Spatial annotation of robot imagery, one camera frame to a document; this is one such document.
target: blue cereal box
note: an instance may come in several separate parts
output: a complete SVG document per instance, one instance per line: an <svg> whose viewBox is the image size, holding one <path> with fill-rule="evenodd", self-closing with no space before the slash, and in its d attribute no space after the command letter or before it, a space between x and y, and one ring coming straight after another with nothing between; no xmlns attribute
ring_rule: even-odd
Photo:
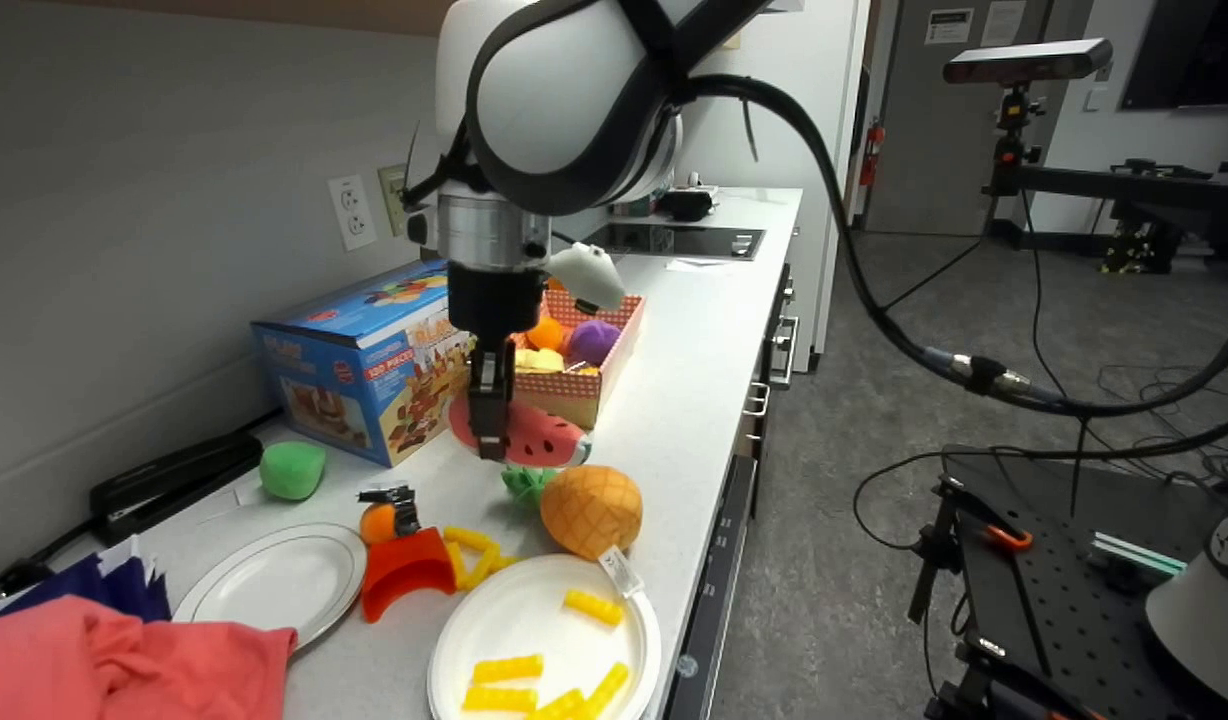
<svg viewBox="0 0 1228 720"><path fill-rule="evenodd" d="M258 342L294 423L375 464L445 428L471 334L448 325L448 263L410 263L290 321Z"/></svg>

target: countertop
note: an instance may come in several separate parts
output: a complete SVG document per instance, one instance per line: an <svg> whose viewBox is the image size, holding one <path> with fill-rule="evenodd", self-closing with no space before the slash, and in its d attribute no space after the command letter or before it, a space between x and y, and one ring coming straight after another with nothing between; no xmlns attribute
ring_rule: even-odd
<svg viewBox="0 0 1228 720"><path fill-rule="evenodd" d="M656 713L689 626L797 213L800 192L792 189L725 189L701 222L764 229L752 259L616 256L627 290L643 296L643 321L591 433L591 464L625 467L643 492L650 515L631 564L643 574L670 655L656 680ZM515 556L554 550L536 515L508 498L502 467L464 451L454 433L415 449L401 467L333 451L326 487L294 506L264 504L258 472L249 472L143 531L140 544L166 564L177 609L213 564L249 541L306 519L356 523L356 492L394 485L415 487L420 519L431 527L471 523ZM294 662L290 714L420 714L427 661L454 609L458 597L415 591L397 599L380 623L348 614Z"/></svg>

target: pink towel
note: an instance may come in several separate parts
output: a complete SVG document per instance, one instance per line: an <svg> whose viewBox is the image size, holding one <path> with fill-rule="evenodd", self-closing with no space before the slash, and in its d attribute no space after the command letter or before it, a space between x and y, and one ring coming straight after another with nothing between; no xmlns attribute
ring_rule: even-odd
<svg viewBox="0 0 1228 720"><path fill-rule="evenodd" d="M0 621L0 720L280 720L294 640L66 597Z"/></svg>

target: floor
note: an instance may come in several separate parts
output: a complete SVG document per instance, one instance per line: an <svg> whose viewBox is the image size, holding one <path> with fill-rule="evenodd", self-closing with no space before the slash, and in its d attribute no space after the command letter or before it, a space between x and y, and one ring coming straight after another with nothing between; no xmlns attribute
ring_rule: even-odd
<svg viewBox="0 0 1228 720"><path fill-rule="evenodd" d="M864 240L879 296L897 296L946 256L954 240ZM1040 377L1029 342L1038 268L1022 247L990 242L942 285L901 305L901 321L942 348L972 348ZM1045 351L1071 394L1129 394L1154 381L1182 381L1228 333L1228 268L1182 259L1171 275L1100 275L1087 256L1045 256ZM1228 416L1228 394L1170 411L1175 428ZM1170 435L1161 419L1100 423L1109 445ZM1029 416L932 381L897 355L841 280L833 334L817 377L778 394L770 474L752 523L725 680L719 720L923 714L930 674L921 626L905 621L917 558L859 535L848 497L855 478L908 451L946 445L1071 449L1076 423ZM1155 459L1165 472L1199 455ZM869 497L869 519L912 541L932 519L937 467L908 467ZM948 609L937 591L932 672L958 680Z"/></svg>

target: paper plate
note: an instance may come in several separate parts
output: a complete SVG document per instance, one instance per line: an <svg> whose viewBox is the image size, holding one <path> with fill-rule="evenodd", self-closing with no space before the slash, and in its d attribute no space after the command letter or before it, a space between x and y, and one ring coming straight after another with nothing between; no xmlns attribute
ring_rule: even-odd
<svg viewBox="0 0 1228 720"><path fill-rule="evenodd" d="M297 646L310 646L356 602L364 566L354 527L297 523L215 564L171 621L297 626Z"/></svg>
<svg viewBox="0 0 1228 720"><path fill-rule="evenodd" d="M606 626L565 609L569 588L614 591L599 564L575 556L520 558L458 602L427 672L427 708L438 720L468 714L464 693L471 666L497 655L544 655L536 698L548 705L569 688L591 693L614 662L627 662L631 680L606 713L614 720L643 714L660 683L660 626L643 591L625 597L625 623Z"/></svg>

